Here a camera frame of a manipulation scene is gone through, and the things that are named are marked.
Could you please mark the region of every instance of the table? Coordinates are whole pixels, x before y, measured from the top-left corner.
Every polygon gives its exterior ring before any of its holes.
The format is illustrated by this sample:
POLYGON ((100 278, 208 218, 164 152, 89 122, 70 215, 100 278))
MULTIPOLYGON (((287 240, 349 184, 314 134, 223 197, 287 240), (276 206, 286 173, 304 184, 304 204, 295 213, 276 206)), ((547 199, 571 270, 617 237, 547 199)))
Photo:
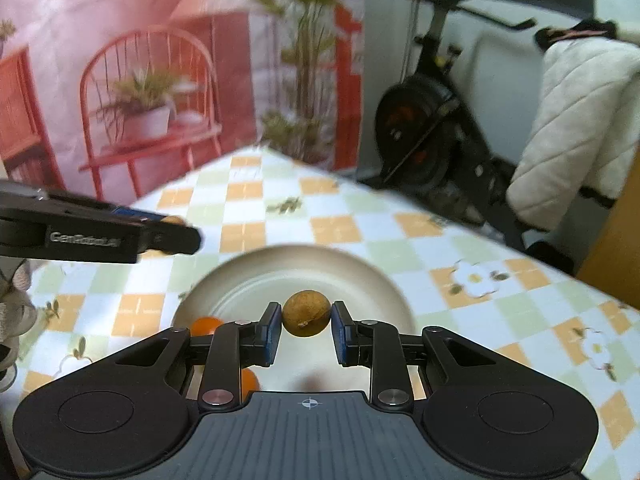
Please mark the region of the table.
POLYGON ((219 158, 135 206, 183 216, 202 230, 202 249, 39 269, 30 294, 43 309, 2 398, 5 421, 28 392, 167 328, 217 265, 262 246, 315 243, 386 273, 417 327, 444 326, 582 392, 600 419, 585 474, 640 478, 640 314, 631 307, 400 196, 263 148, 219 158), (59 317, 47 321, 55 300, 59 317))

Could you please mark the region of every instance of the gloved hand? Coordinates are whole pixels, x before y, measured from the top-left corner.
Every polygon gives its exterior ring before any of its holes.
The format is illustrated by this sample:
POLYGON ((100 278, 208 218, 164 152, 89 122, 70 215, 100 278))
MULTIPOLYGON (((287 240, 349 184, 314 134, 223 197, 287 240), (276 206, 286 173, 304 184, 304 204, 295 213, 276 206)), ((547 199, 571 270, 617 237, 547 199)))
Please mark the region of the gloved hand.
POLYGON ((30 286, 29 263, 0 256, 0 392, 15 381, 18 336, 27 332, 38 317, 26 294, 30 286))

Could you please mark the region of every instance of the white quilted cloth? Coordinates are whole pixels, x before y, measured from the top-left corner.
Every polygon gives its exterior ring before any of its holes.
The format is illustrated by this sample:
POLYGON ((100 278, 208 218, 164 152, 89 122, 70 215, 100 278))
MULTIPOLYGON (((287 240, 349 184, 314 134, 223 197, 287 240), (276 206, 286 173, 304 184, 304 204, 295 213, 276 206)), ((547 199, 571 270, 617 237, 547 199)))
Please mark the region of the white quilted cloth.
POLYGON ((581 186, 620 196, 640 137, 640 48, 594 38, 545 55, 533 132, 507 199, 543 230, 560 223, 581 186))

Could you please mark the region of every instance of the white plate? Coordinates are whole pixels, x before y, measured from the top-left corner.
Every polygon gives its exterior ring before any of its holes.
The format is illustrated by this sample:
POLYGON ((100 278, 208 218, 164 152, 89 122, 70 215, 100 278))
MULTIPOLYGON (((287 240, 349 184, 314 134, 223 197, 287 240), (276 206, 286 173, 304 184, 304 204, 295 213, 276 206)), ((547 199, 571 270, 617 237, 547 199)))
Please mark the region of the white plate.
MULTIPOLYGON (((384 274, 342 251, 303 245, 264 248, 217 267, 178 307, 174 326, 190 326, 203 316, 257 321, 270 301, 284 304, 300 290, 317 290, 331 303, 343 301, 354 320, 376 319, 395 325, 400 333, 415 333, 404 297, 384 274)), ((369 392, 367 368, 338 364, 330 326, 307 338, 283 328, 274 364, 252 370, 262 390, 369 392)), ((198 374, 191 384, 191 398, 199 379, 198 374)))

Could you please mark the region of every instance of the exercise bike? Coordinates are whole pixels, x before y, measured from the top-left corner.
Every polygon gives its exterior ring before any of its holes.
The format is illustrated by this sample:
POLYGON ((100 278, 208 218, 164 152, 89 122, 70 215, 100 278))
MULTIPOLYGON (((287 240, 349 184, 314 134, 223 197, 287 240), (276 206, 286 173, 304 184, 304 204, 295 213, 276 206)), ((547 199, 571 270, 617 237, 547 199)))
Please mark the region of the exercise bike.
MULTIPOLYGON (((529 30, 537 22, 529 19, 507 23, 461 6, 462 1, 412 0, 401 83, 384 94, 376 112, 376 143, 383 169, 377 183, 369 184, 398 186, 423 194, 452 183, 479 212, 481 223, 488 222, 504 235, 508 246, 524 251, 522 234, 529 228, 506 203, 511 175, 494 159, 479 125, 449 77, 462 50, 451 45, 445 58, 439 57, 438 51, 450 12, 464 12, 511 32, 529 30), (428 32, 418 36, 418 7, 423 1, 433 4, 433 19, 428 32), (422 48, 415 73, 407 76, 414 43, 422 48)), ((450 217, 433 205, 429 207, 450 217)))

